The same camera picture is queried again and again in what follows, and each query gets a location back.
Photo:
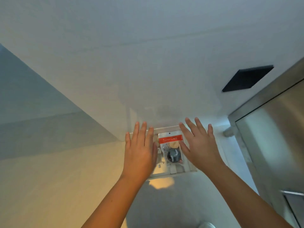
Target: black light switch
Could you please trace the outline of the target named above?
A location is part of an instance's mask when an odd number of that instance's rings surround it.
[[[273,68],[274,66],[271,65],[239,70],[223,88],[222,92],[249,89]]]

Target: white shoe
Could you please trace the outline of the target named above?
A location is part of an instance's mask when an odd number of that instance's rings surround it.
[[[198,228],[215,228],[215,226],[212,225],[210,222],[203,222],[202,224],[199,225]]]

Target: person's left hand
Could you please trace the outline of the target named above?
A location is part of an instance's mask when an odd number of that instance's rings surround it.
[[[156,166],[157,145],[153,142],[154,128],[150,127],[146,136],[147,123],[143,122],[139,130],[136,122],[132,139],[126,133],[125,161],[121,177],[127,177],[138,184],[143,184]]]

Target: finger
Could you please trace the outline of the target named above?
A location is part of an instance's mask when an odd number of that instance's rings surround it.
[[[143,122],[143,124],[141,125],[141,129],[139,130],[138,139],[137,139],[137,143],[143,146],[145,145],[146,130],[147,130],[147,123]]]
[[[195,118],[194,121],[195,121],[196,126],[197,126],[198,130],[200,131],[200,133],[203,135],[207,135],[207,132],[206,132],[205,128],[203,127],[203,125],[201,124],[201,121],[199,120],[199,118]]]
[[[186,146],[186,144],[183,141],[179,141],[179,145],[184,155],[188,158],[188,156],[190,155],[189,148]]]
[[[126,141],[125,149],[130,148],[130,146],[131,146],[131,139],[130,139],[130,133],[129,132],[126,133],[125,141]]]
[[[150,127],[149,130],[148,130],[146,140],[145,140],[145,146],[149,147],[151,149],[153,147],[153,133],[154,133],[154,128]]]
[[[137,142],[138,131],[139,131],[139,122],[136,122],[135,126],[134,126],[134,131],[133,131],[131,142],[134,142],[134,143]]]
[[[153,148],[152,148],[152,164],[153,166],[156,166],[156,161],[157,161],[157,145],[156,142],[153,143]]]
[[[187,129],[187,127],[183,123],[179,123],[179,127],[183,134],[185,135],[186,139],[190,141],[191,138],[193,138],[193,134]]]
[[[191,132],[194,136],[197,136],[197,135],[200,134],[200,131],[198,130],[196,125],[193,122],[190,121],[190,119],[186,118],[185,121],[186,121],[186,124],[189,126],[189,128],[190,128],[190,130],[191,130]]]
[[[213,127],[212,127],[211,124],[208,125],[208,132],[207,132],[207,134],[209,135],[209,137],[214,138]]]

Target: hand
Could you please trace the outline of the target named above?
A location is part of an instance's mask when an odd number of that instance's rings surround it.
[[[146,137],[147,123],[135,123],[132,139],[126,133],[125,161],[121,177],[127,177],[142,185],[156,166],[157,145],[153,142],[154,128],[150,127]]]
[[[188,118],[185,121],[191,132],[181,122],[179,127],[189,143],[189,148],[182,141],[180,141],[180,148],[188,160],[203,172],[212,170],[222,164],[225,165],[218,152],[212,125],[208,125],[208,131],[206,132],[198,118],[195,118],[196,125]]]

